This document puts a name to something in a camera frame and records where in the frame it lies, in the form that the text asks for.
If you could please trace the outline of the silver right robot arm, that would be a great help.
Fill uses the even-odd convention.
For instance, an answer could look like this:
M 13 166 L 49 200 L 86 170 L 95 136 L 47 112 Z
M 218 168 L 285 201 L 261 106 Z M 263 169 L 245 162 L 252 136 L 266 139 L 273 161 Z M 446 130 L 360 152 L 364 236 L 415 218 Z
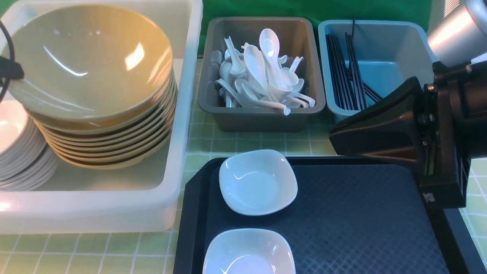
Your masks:
M 466 206 L 470 162 L 486 157 L 485 0 L 433 5 L 428 45 L 438 61 L 433 80 L 413 76 L 383 100 L 330 130 L 339 155 L 363 156 L 408 168 L 419 176 L 424 201 Z

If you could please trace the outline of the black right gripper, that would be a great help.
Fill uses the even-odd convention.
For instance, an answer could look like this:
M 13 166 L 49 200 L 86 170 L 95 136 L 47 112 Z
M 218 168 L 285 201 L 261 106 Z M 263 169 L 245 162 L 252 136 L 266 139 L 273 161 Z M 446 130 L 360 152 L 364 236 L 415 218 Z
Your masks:
M 420 116 L 422 86 L 413 76 L 373 106 L 336 123 L 330 142 L 338 155 L 424 171 L 419 189 L 428 205 L 463 208 L 471 160 L 486 157 L 486 72 L 485 61 L 454 67 L 437 61 L 433 82 L 424 86 Z

